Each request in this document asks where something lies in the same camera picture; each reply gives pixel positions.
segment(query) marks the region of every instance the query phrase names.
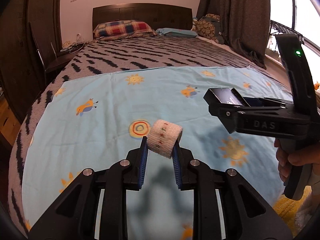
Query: dark grey curtain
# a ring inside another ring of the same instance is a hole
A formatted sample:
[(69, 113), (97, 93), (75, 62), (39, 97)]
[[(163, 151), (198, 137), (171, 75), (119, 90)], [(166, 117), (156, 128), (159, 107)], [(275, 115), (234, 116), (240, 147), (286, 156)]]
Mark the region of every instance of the dark grey curtain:
[(268, 43), (270, 0), (200, 0), (197, 18), (220, 15), (222, 36), (236, 53), (266, 68), (263, 59)]

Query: screw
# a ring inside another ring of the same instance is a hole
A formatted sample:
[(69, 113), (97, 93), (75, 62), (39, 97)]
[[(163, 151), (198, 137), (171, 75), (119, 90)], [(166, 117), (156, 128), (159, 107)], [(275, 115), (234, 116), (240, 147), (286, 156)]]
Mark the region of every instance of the screw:
[(130, 162), (128, 160), (122, 160), (120, 161), (120, 165), (125, 167), (125, 166), (128, 166), (130, 164)]
[(199, 162), (198, 160), (192, 160), (192, 161), (190, 161), (190, 164), (191, 164), (192, 166), (199, 166), (199, 165), (200, 165), (200, 162)]
[(92, 174), (92, 170), (91, 169), (85, 169), (83, 172), (84, 176), (90, 176)]
[(236, 176), (237, 175), (237, 171), (235, 169), (229, 169), (227, 171), (227, 173), (230, 175), (230, 176)]

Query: brown chair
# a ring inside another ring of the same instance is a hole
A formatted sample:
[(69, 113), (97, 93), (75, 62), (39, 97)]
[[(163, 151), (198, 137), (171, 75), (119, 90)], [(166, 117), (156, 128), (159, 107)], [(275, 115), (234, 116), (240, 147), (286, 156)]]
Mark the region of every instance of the brown chair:
[(47, 73), (65, 67), (77, 55), (77, 52), (66, 53), (57, 57), (52, 44), (53, 38), (50, 37), (50, 32), (47, 31), (47, 24), (43, 20), (36, 20), (30, 22), (30, 27), (37, 54), (44, 68), (45, 82), (47, 83)]

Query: gripper handle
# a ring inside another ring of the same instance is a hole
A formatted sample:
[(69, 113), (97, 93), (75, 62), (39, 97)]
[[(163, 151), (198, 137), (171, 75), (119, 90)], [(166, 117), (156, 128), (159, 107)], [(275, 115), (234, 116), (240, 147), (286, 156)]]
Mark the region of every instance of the gripper handle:
[[(297, 143), (295, 140), (279, 139), (281, 148), (288, 154), (306, 147), (306, 143)], [(292, 166), (289, 177), (284, 183), (284, 195), (293, 200), (300, 200), (303, 196), (304, 188), (310, 178), (312, 164), (303, 166)]]

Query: headboard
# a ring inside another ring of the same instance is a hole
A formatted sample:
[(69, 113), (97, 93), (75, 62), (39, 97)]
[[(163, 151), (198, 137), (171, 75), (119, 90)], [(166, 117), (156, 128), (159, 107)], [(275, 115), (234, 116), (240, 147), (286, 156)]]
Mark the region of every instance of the headboard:
[(119, 20), (139, 20), (146, 22), (154, 30), (176, 28), (191, 30), (192, 10), (190, 8), (156, 4), (124, 3), (93, 8), (92, 29), (100, 23)]

